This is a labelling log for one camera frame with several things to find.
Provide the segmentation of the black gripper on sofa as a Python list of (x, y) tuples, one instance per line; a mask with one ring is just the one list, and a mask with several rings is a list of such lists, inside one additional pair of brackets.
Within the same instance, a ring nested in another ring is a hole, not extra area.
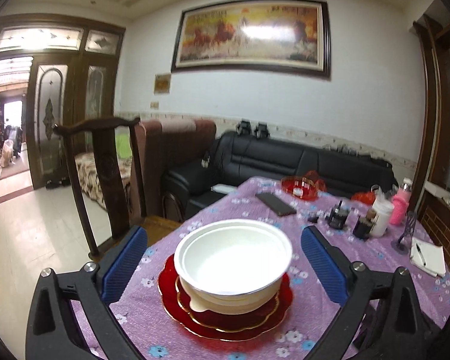
[(238, 136), (249, 136), (252, 134), (252, 126), (249, 120), (242, 119), (236, 126), (235, 131)]
[(267, 139), (270, 136), (270, 132), (267, 127), (267, 124), (264, 124), (264, 123), (258, 123), (256, 125), (253, 133), (258, 140)]

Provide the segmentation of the framed horse painting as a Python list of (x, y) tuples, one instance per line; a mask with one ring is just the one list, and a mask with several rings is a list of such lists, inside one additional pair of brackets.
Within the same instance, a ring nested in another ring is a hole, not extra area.
[(182, 12), (172, 72), (245, 69), (328, 79), (328, 5), (316, 0), (233, 0)]

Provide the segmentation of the small framed certificate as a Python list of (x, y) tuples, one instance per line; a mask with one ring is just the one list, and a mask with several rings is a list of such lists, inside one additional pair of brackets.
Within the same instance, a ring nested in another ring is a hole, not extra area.
[(171, 84), (171, 74), (156, 74), (154, 80), (154, 94), (169, 94)]

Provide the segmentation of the black pen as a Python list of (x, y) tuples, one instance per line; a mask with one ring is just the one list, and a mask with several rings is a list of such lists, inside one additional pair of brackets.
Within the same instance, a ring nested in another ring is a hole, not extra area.
[(415, 247), (416, 247), (416, 250), (417, 250), (417, 253), (418, 253), (419, 257), (421, 258), (422, 264), (424, 265), (424, 267), (426, 267), (426, 265), (427, 265), (426, 264), (426, 260), (424, 258), (424, 255), (422, 253), (422, 250), (420, 248), (419, 243), (415, 243)]

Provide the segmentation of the purple phone stand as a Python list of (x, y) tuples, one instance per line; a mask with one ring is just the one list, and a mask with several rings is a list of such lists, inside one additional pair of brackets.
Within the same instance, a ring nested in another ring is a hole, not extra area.
[(415, 211), (408, 211), (405, 217), (405, 227), (401, 236), (391, 243), (392, 248), (401, 255), (409, 252), (409, 247), (405, 245), (405, 239), (412, 237), (416, 229), (417, 214)]

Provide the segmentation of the purple floral tablecloth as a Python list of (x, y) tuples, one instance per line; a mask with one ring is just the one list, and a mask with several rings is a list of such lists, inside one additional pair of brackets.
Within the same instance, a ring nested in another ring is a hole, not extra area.
[[(324, 193), (315, 202), (297, 200), (278, 182), (247, 180), (236, 191), (200, 211), (145, 250), (124, 294), (110, 307), (120, 327), (147, 359), (303, 359), (339, 307), (331, 302), (302, 252), (300, 238), (309, 213), (329, 210), (337, 198)], [(225, 289), (260, 284), (284, 275), (293, 300), (282, 323), (242, 342), (209, 340), (193, 334), (165, 311), (158, 277), (189, 233), (223, 221), (227, 229), (206, 242), (207, 281)]]

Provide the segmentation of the dark wooden chair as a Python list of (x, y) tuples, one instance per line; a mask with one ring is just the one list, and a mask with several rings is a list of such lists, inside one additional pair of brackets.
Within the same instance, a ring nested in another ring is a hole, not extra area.
[[(136, 126), (139, 123), (140, 119), (138, 117), (130, 120), (110, 116), (87, 119), (72, 126), (56, 124), (52, 128), (53, 132), (63, 140), (74, 201), (89, 248), (88, 257), (95, 263), (99, 262), (112, 247), (116, 246), (135, 225), (139, 225), (146, 230), (150, 245), (160, 241), (179, 227), (179, 223), (175, 221), (147, 214), (144, 181), (141, 173), (140, 153), (136, 135)], [(136, 218), (130, 217), (122, 185), (122, 177), (119, 172), (115, 129), (120, 127), (128, 128), (130, 133), (130, 145), (139, 194), (139, 216)], [(91, 133), (99, 186), (105, 200), (111, 227), (111, 237), (101, 244), (97, 244), (92, 231), (75, 162), (73, 136), (80, 133)]]

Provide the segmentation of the black leather sofa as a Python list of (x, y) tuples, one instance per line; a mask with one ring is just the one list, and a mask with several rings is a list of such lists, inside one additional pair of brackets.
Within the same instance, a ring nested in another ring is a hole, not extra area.
[(392, 164), (379, 158), (227, 131), (198, 158), (165, 171), (164, 214), (177, 222), (190, 219), (225, 196), (212, 190), (215, 185), (238, 187), (255, 176), (281, 180), (311, 171), (328, 193), (339, 197), (350, 198), (374, 185), (385, 192), (398, 186)]

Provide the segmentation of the floral patterned bed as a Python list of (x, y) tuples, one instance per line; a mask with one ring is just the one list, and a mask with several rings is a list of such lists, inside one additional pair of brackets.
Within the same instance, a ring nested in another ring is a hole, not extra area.
[[(77, 154), (75, 156), (75, 165), (82, 192), (105, 210), (105, 199), (101, 190), (94, 154), (92, 152)], [(131, 165), (132, 157), (118, 158), (118, 167), (127, 206), (130, 206)]]

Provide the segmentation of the cream plastic bowl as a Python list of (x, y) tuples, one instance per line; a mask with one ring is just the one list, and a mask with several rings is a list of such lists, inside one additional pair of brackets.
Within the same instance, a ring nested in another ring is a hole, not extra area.
[(210, 295), (194, 289), (181, 277), (175, 281), (175, 287), (190, 298), (188, 308), (196, 312), (213, 311), (219, 314), (236, 315), (255, 311), (265, 305), (278, 293), (282, 280), (275, 281), (265, 289), (238, 296)]

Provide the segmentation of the white foam bowl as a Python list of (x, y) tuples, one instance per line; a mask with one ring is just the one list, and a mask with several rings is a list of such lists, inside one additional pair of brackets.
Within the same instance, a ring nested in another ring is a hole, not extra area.
[(255, 293), (282, 278), (293, 256), (280, 229), (252, 219), (227, 219), (190, 232), (178, 243), (175, 269), (198, 291), (218, 296)]

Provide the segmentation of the black gripper on sofa right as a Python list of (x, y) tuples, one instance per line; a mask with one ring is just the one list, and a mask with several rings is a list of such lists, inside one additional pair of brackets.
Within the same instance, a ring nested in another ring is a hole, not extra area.
[(267, 139), (270, 136), (270, 132), (267, 127), (267, 124), (264, 124), (264, 123), (258, 123), (256, 125), (253, 133), (258, 140)]

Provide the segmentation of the white notebook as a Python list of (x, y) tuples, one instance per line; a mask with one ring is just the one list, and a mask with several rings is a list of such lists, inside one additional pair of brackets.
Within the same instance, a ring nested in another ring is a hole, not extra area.
[[(417, 253), (416, 243), (419, 243), (420, 245), (426, 260), (426, 267), (422, 264), (421, 258)], [(443, 248), (441, 246), (435, 246), (434, 244), (422, 241), (416, 237), (411, 239), (410, 262), (423, 272), (426, 272), (433, 277), (443, 278), (446, 275), (446, 262)]]

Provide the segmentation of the red plastic bag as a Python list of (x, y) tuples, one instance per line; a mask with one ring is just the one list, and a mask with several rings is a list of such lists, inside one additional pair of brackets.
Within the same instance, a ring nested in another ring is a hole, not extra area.
[(372, 206), (376, 200), (376, 193), (374, 191), (357, 192), (353, 194), (351, 200), (354, 202), (360, 202), (368, 206)]

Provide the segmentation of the black cylindrical container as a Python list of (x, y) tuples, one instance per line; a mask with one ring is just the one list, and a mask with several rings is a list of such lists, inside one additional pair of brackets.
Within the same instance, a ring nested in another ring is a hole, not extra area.
[(359, 216), (358, 221), (353, 228), (353, 235), (360, 240), (366, 241), (375, 225), (375, 217), (376, 212), (374, 210), (368, 211), (364, 216)]

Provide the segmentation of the white plastic jar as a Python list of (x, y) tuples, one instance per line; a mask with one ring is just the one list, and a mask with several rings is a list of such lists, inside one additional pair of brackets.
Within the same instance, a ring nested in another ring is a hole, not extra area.
[(382, 237), (389, 225), (391, 214), (394, 210), (394, 205), (385, 198), (377, 197), (371, 207), (376, 212), (373, 219), (373, 226), (370, 231), (371, 237)]

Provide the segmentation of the pink water bottle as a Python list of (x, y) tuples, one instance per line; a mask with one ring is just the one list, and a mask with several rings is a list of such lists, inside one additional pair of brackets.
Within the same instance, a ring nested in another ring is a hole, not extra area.
[(412, 193), (413, 181), (410, 178), (404, 178), (396, 194), (392, 197), (393, 212), (389, 218), (389, 223), (393, 226), (401, 224), (405, 218)]

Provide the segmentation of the wooden glass door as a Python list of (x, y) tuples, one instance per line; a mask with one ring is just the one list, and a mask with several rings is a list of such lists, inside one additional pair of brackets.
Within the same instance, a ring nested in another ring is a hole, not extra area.
[(35, 189), (67, 174), (54, 125), (113, 114), (125, 28), (58, 14), (0, 17), (0, 86), (25, 78), (26, 137)]

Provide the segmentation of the small red plate far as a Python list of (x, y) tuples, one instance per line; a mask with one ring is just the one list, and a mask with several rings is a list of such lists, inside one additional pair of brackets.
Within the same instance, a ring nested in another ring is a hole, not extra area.
[(314, 201), (318, 198), (317, 175), (294, 175), (280, 180), (280, 187), (286, 193), (303, 201)]

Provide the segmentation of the black power adapter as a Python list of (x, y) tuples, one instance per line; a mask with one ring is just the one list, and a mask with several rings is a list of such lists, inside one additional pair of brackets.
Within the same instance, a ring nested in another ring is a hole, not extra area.
[(316, 213), (314, 213), (314, 214), (311, 214), (307, 220), (313, 224), (316, 224), (319, 221), (319, 218), (320, 217)]

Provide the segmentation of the black gripper on sofa left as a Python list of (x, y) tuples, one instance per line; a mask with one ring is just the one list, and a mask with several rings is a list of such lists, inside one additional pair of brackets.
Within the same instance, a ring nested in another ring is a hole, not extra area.
[(238, 136), (249, 136), (252, 134), (252, 126), (249, 120), (242, 119), (236, 126), (235, 131)]

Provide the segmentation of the large red scalloped plate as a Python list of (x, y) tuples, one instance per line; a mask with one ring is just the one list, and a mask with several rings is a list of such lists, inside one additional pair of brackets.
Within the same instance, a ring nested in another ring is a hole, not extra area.
[(216, 341), (249, 341), (277, 328), (293, 303), (288, 275), (264, 303), (258, 300), (212, 303), (179, 277), (170, 255), (157, 278), (164, 311), (188, 332)]

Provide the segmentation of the black smartphone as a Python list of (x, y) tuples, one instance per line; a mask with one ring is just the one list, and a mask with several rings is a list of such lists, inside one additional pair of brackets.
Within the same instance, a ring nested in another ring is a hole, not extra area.
[(255, 197), (279, 217), (297, 213), (295, 208), (282, 201), (273, 193), (256, 193)]

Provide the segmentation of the white paper on sofa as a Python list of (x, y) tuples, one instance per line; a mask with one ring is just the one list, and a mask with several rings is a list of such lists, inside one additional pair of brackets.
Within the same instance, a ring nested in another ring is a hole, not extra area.
[(211, 191), (217, 194), (230, 194), (237, 190), (237, 187), (227, 184), (216, 184), (211, 187)]

